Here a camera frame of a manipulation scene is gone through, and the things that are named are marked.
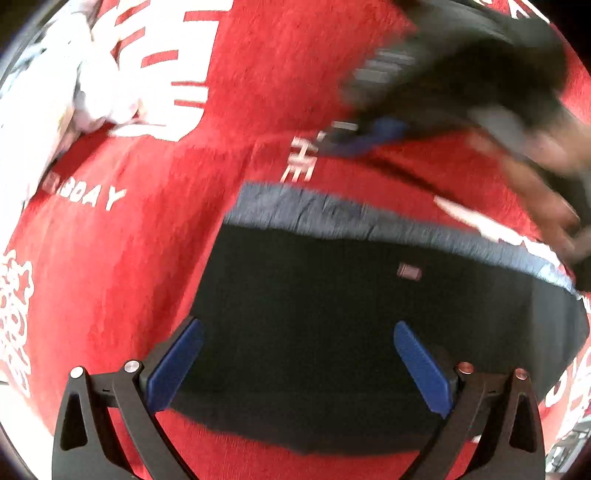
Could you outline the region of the person's right hand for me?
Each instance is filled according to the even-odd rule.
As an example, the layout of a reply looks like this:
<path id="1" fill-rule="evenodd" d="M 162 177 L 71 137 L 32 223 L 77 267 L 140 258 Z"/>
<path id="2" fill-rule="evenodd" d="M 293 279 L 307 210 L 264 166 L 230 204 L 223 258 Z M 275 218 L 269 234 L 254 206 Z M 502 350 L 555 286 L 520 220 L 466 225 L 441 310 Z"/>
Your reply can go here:
<path id="1" fill-rule="evenodd" d="M 530 134 L 522 143 L 532 162 L 514 158 L 482 130 L 471 132 L 470 145 L 498 161 L 508 186 L 538 227 L 541 239 L 565 264 L 572 266 L 590 254 L 590 230 L 578 234 L 580 219 L 570 201 L 552 190 L 537 166 L 562 177 L 590 169 L 590 126 L 565 114 L 548 128 Z"/>

